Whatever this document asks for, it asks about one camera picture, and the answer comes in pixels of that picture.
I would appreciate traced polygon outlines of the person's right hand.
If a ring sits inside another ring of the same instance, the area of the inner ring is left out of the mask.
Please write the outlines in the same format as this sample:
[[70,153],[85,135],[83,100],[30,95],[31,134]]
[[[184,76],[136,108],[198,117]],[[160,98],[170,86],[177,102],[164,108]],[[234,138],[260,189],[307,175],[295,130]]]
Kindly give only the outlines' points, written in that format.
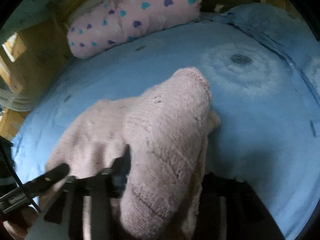
[[27,206],[15,214],[18,218],[4,221],[3,226],[13,239],[25,239],[39,213],[33,207]]

